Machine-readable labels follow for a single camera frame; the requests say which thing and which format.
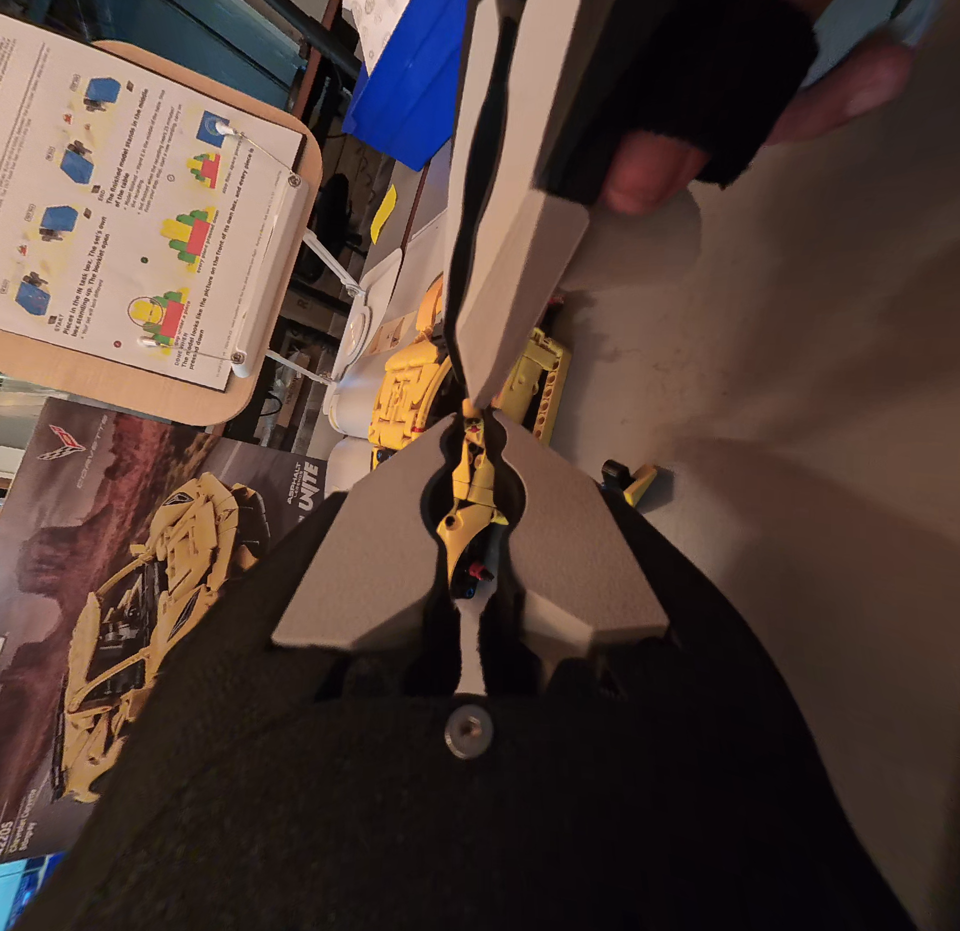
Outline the yellow brick panel assembly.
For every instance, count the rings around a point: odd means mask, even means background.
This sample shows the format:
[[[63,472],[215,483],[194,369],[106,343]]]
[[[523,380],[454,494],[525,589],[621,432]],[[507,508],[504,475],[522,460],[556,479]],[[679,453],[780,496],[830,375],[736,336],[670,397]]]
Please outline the yellow brick panel assembly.
[[[454,601],[474,598],[481,584],[494,579],[488,553],[495,531],[509,524],[495,503],[496,469],[488,456],[482,414],[468,401],[462,410],[462,454],[451,476],[453,503],[437,526]]]

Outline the small yellow black brick piece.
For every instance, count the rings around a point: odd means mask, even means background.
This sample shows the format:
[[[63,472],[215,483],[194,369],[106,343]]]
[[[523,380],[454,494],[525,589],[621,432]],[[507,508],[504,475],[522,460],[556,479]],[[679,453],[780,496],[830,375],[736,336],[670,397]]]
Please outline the small yellow black brick piece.
[[[652,464],[643,464],[632,471],[626,464],[609,458],[602,465],[602,488],[616,493],[636,509],[658,477],[659,469]]]

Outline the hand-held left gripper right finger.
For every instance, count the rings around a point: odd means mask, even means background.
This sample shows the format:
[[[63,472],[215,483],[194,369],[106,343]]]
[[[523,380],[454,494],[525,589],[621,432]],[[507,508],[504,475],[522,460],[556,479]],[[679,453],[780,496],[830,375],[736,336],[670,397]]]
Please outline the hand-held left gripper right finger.
[[[500,411],[486,415],[508,527],[480,614],[486,681],[545,681],[569,659],[661,639],[666,612],[601,487]]]

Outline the person's right hand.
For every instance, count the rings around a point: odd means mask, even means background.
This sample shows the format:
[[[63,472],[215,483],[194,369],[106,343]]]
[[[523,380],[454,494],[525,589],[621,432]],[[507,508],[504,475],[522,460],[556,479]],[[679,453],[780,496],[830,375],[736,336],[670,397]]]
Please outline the person's right hand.
[[[917,50],[877,33],[820,80],[800,90],[778,118],[766,146],[810,141],[879,109],[901,95]],[[649,214],[684,190],[711,161],[702,149],[647,131],[618,145],[602,189],[614,212]]]

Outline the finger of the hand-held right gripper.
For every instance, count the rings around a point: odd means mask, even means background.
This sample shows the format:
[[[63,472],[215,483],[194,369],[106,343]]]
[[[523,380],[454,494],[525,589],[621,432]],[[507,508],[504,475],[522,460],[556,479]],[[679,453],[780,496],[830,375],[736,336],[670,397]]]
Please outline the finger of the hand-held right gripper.
[[[458,323],[466,331],[466,368],[478,373],[477,389],[465,391],[473,407],[493,403],[587,229],[586,207],[547,193],[537,172],[570,112],[573,78],[582,76],[597,43],[597,38],[576,37],[574,29],[603,25],[611,4],[523,0],[503,150]],[[463,47],[473,15],[474,8],[467,15]]]
[[[522,13],[523,0],[475,0],[464,38],[444,235],[442,316],[442,336],[454,377],[464,392],[477,390],[478,373],[467,369],[467,331],[458,324],[467,304],[479,229],[503,151],[509,77]]]

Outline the dark metal bar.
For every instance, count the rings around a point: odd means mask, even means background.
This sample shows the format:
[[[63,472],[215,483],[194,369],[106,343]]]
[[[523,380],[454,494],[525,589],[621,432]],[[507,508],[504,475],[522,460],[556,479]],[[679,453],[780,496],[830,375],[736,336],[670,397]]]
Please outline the dark metal bar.
[[[345,76],[356,81],[361,71],[361,60],[355,52],[340,42],[329,28],[299,8],[292,0],[263,0],[285,21],[293,26],[306,42],[320,55],[331,61]]]

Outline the teal container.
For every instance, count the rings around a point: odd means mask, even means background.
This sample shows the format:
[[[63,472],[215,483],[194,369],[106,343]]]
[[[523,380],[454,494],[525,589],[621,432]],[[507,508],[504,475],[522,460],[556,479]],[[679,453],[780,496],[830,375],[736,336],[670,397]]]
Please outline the teal container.
[[[29,0],[30,17],[87,41],[118,40],[264,101],[305,66],[297,42],[245,0]]]

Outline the light blue object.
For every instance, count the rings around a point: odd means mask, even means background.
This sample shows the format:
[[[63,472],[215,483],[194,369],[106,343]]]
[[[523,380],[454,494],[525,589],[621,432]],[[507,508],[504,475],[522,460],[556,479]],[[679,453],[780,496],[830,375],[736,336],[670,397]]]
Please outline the light blue object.
[[[66,853],[60,851],[9,861],[1,865],[1,924],[3,927],[11,925],[18,918],[65,857]]]

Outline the white printed paper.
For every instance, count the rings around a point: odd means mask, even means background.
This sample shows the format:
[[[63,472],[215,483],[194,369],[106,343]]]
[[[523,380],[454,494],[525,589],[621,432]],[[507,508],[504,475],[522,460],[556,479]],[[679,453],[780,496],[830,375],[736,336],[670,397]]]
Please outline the white printed paper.
[[[371,75],[411,0],[342,0],[359,38],[366,73]]]

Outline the toy car picture box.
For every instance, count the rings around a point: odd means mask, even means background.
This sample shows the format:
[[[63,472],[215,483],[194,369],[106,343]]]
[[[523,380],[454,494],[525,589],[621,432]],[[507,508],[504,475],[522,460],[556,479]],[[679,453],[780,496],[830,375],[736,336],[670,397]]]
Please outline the toy car picture box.
[[[323,500],[326,470],[45,402],[2,502],[2,862],[72,846],[162,663]]]

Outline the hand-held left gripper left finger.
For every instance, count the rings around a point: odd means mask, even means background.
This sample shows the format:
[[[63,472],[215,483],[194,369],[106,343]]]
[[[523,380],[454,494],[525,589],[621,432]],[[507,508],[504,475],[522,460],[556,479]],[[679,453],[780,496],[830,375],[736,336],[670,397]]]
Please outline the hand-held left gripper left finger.
[[[458,609],[428,498],[450,476],[450,413],[342,497],[272,633],[282,648],[411,651],[409,681],[458,679]]]

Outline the yellow brick toy car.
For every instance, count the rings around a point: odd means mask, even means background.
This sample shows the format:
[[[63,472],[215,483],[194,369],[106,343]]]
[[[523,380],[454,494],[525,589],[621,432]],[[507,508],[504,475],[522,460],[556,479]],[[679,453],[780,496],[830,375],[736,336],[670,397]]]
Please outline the yellow brick toy car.
[[[444,289],[440,274],[416,312],[413,340],[386,361],[367,431],[371,469],[439,419],[462,409],[465,390],[454,373],[441,329]],[[535,327],[492,407],[549,445],[571,358],[570,349],[549,337],[545,328]]]

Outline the blue plastic bin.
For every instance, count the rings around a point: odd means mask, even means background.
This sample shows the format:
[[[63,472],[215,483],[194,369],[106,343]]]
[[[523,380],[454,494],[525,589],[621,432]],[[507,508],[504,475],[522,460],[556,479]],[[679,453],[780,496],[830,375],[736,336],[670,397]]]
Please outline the blue plastic bin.
[[[362,70],[344,133],[420,171],[453,133],[468,0],[411,0],[372,74]]]

